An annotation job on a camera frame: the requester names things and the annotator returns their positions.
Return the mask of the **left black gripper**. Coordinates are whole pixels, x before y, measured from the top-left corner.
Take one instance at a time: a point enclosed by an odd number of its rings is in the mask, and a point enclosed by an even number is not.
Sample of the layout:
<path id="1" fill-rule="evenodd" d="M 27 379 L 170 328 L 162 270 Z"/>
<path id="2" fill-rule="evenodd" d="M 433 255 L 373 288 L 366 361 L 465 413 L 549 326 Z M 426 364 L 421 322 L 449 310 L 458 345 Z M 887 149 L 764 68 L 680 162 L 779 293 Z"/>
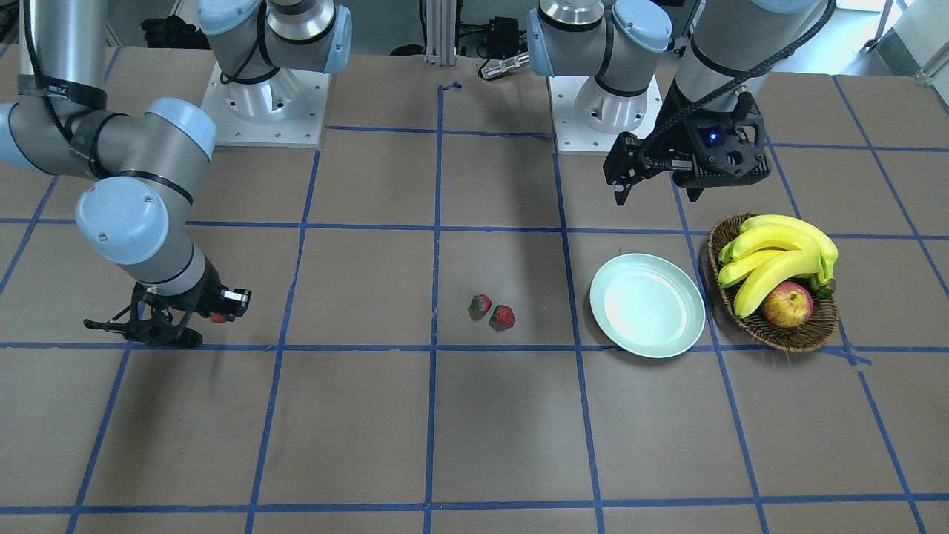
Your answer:
<path id="1" fill-rule="evenodd" d="M 641 180 L 671 171 L 671 162 L 643 155 L 643 140 L 631 132 L 620 132 L 602 165 L 606 184 L 613 187 L 617 206 L 624 206 L 630 189 Z"/>

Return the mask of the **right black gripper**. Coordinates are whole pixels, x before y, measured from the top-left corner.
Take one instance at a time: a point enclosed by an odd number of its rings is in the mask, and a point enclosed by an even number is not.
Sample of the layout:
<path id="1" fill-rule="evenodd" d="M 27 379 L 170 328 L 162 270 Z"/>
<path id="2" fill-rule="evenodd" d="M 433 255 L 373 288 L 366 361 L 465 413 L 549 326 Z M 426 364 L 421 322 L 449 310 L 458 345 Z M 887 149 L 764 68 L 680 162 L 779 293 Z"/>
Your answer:
<path id="1" fill-rule="evenodd" d="M 243 317 L 250 307 L 252 291 L 248 289 L 228 289 L 224 286 L 206 286 L 199 297 L 199 315 L 209 318 L 211 312 L 227 315 L 230 322 Z"/>

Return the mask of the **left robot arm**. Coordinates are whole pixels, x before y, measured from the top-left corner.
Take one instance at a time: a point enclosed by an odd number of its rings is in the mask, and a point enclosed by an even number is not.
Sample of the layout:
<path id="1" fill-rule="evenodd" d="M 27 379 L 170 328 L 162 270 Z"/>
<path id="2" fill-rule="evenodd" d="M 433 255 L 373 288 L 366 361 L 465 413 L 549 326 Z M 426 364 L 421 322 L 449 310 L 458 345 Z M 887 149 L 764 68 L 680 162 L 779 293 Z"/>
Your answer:
<path id="1" fill-rule="evenodd" d="M 583 76 L 579 111 L 616 139 L 602 166 L 624 205 L 632 188 L 663 172 L 691 202 L 714 187 L 756 185 L 772 172 L 757 92 L 774 65 L 833 16 L 834 1 L 708 1 L 682 54 L 655 124 L 637 134 L 608 119 L 608 106 L 645 104 L 661 54 L 673 42 L 667 12 L 652 1 L 539 1 L 529 11 L 532 71 Z"/>

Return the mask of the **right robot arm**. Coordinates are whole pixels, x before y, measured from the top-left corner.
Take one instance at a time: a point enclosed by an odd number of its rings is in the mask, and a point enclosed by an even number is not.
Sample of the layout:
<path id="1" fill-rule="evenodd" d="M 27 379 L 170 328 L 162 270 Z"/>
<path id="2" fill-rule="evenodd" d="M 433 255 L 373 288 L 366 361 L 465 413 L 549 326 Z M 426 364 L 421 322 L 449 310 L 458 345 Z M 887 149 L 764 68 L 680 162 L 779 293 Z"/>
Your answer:
<path id="1" fill-rule="evenodd" d="M 244 315 L 250 292 L 229 289 L 186 231 L 216 145 L 199 106 L 160 98 L 142 117 L 109 111 L 104 1 L 21 1 L 18 99 L 2 105 L 2 159 L 48 175 L 85 177 L 75 217 L 82 236 L 135 280 L 132 307 L 217 322 Z M 338 73 L 353 21 L 333 1 L 200 1 L 199 28 L 239 114 L 248 96 L 291 70 Z"/>

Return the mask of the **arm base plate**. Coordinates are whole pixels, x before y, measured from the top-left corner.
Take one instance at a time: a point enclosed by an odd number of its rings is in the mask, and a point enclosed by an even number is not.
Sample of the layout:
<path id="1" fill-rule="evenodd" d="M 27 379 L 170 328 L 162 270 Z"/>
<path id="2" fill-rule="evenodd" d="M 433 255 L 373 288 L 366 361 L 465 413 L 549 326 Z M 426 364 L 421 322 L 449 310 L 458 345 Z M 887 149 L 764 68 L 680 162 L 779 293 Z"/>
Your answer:
<path id="1" fill-rule="evenodd" d="M 609 152 L 621 132 L 639 139 L 653 131 L 662 101 L 655 77 L 634 97 L 607 93 L 591 77 L 548 78 L 557 152 L 597 156 Z"/>
<path id="2" fill-rule="evenodd" d="M 224 85 L 211 71 L 200 107 L 216 123 L 216 146 L 319 148 L 332 75 L 281 70 L 257 85 Z"/>

